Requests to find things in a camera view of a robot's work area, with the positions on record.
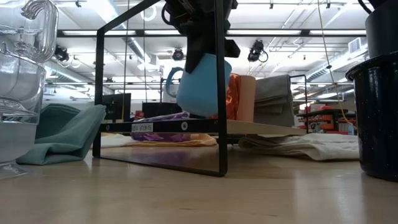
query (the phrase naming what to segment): light blue cup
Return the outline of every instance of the light blue cup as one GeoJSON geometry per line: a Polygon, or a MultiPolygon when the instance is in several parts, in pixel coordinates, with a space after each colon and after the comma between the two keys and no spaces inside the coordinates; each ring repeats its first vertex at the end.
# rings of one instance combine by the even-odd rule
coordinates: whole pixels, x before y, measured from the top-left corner
{"type": "MultiPolygon", "coordinates": [[[[226,90],[232,67],[226,61],[224,61],[224,67],[226,90]]],[[[184,111],[199,116],[218,114],[216,56],[205,54],[192,73],[187,73],[180,67],[173,68],[166,80],[166,92],[177,99],[177,104],[184,111]],[[170,94],[172,78],[178,71],[183,71],[183,75],[178,86],[177,95],[170,94]]]]}

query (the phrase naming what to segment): green towel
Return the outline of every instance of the green towel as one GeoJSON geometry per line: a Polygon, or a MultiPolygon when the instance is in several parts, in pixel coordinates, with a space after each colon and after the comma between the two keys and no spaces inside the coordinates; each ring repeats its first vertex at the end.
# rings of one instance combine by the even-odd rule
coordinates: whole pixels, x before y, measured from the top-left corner
{"type": "Polygon", "coordinates": [[[47,165],[83,160],[105,117],[105,106],[84,111],[51,104],[40,114],[33,148],[17,159],[20,164],[47,165]]]}

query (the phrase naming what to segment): barcode label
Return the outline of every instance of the barcode label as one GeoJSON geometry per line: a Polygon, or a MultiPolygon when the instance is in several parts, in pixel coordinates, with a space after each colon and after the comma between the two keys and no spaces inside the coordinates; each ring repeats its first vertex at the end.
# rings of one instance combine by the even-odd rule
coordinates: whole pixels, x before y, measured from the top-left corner
{"type": "Polygon", "coordinates": [[[133,133],[149,133],[154,131],[153,123],[144,123],[144,124],[132,124],[131,132],[133,133]]]}

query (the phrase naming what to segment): purple plastic bag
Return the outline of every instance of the purple plastic bag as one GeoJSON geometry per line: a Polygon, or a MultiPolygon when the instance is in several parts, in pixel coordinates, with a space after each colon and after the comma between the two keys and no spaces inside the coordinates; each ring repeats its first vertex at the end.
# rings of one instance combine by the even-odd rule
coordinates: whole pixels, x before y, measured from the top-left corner
{"type": "MultiPolygon", "coordinates": [[[[187,112],[176,114],[169,114],[157,116],[153,118],[145,118],[136,122],[142,121],[177,121],[181,119],[188,119],[187,112]]],[[[191,140],[190,134],[157,134],[157,133],[131,133],[131,137],[137,141],[160,141],[160,142],[184,142],[191,140]]]]}

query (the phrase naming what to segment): wooden table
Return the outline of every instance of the wooden table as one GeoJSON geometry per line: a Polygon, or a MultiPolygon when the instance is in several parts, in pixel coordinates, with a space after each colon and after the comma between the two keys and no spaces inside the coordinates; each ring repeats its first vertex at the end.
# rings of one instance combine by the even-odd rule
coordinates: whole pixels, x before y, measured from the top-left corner
{"type": "MultiPolygon", "coordinates": [[[[198,152],[196,148],[192,158],[201,158],[198,152]]],[[[223,178],[91,156],[81,162],[30,166],[31,174],[0,181],[0,220],[5,224],[397,223],[398,184],[364,175],[358,162],[313,162],[234,150],[229,159],[229,172],[223,178]]]]}

